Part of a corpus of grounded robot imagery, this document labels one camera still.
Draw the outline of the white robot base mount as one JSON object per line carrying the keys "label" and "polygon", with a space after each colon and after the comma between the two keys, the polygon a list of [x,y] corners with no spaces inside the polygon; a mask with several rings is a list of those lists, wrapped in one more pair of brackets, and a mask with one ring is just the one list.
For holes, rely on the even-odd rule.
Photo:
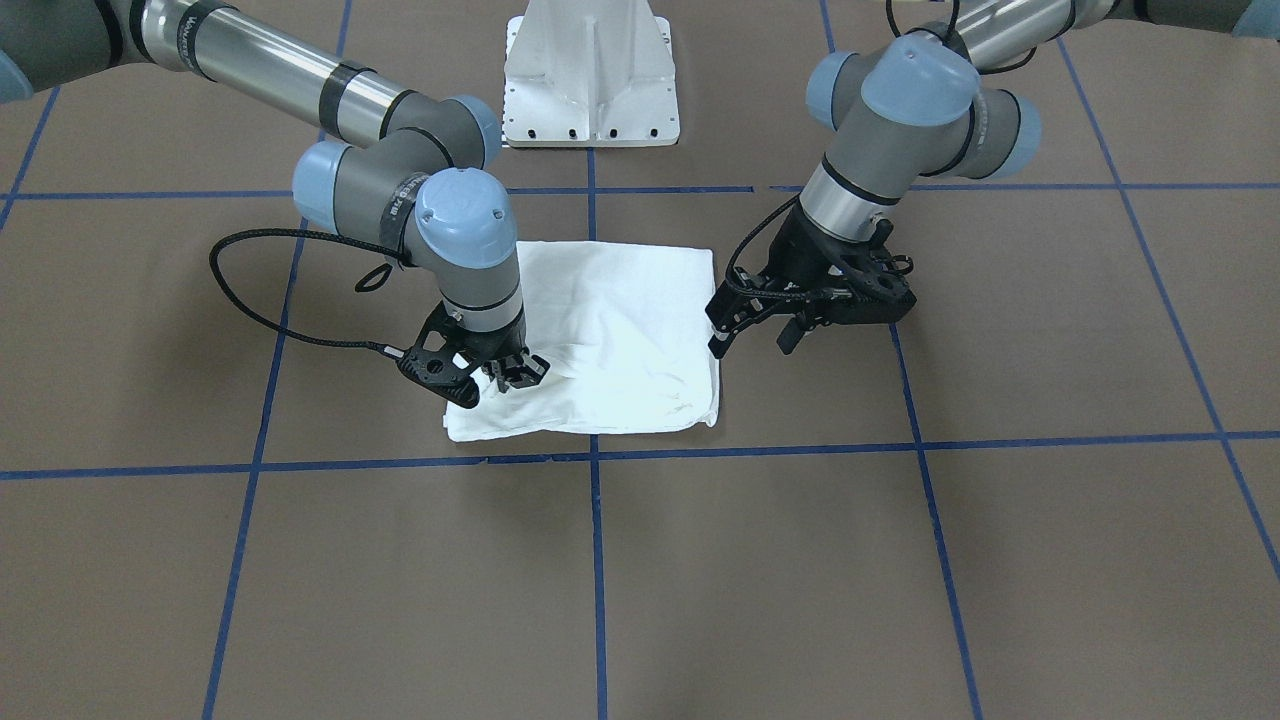
{"label": "white robot base mount", "polygon": [[513,149],[678,142],[669,22],[648,1],[531,1],[506,26],[502,131]]}

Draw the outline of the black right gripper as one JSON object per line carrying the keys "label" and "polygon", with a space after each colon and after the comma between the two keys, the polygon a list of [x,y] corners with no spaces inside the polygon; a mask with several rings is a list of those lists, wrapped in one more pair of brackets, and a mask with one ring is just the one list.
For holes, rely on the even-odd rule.
{"label": "black right gripper", "polygon": [[525,389],[539,386],[550,369],[550,363],[534,354],[526,343],[526,320],[512,320],[497,331],[465,329],[458,322],[448,320],[440,327],[445,338],[445,352],[460,355],[463,366],[456,378],[444,384],[448,395],[477,395],[479,386],[471,375],[479,369],[497,384],[498,392]]}

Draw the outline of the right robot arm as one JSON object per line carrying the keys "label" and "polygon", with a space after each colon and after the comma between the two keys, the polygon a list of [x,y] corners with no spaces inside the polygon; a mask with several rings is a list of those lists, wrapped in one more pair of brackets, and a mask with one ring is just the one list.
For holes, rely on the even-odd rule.
{"label": "right robot arm", "polygon": [[303,237],[376,252],[357,283],[396,266],[434,274],[440,302],[416,341],[389,357],[416,384],[474,407],[484,373],[500,391],[538,386],[548,363],[526,343],[517,227],[488,172],[500,123],[471,96],[431,99],[224,1],[5,1],[3,101],[116,67],[150,63],[224,85],[326,136],[298,160],[292,195]]}

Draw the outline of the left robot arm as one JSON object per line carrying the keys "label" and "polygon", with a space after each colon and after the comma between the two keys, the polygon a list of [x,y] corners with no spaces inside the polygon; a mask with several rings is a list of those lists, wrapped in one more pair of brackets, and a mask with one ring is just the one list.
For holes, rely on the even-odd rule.
{"label": "left robot arm", "polygon": [[1277,37],[1275,1],[974,1],[945,22],[896,32],[881,50],[833,53],[812,73],[809,113],[835,132],[782,219],[765,266],[730,261],[707,305],[708,347],[723,357],[737,336],[787,316],[785,354],[820,325],[893,324],[915,305],[910,258],[887,250],[892,211],[920,177],[998,178],[1036,155],[1036,105],[983,76],[1025,64],[1043,44],[1107,19]]}

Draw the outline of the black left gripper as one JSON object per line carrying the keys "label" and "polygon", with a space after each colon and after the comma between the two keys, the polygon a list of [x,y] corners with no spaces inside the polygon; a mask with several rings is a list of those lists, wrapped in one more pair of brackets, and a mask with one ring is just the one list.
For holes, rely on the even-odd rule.
{"label": "black left gripper", "polygon": [[[764,269],[739,266],[740,254],[778,217],[783,223]],[[900,322],[916,302],[905,279],[914,263],[886,249],[892,231],[891,219],[874,215],[869,237],[849,242],[828,234],[799,205],[778,206],[735,249],[705,307],[713,325],[710,354],[723,359],[742,331],[774,315],[790,319],[778,334],[783,355],[819,325]]]}

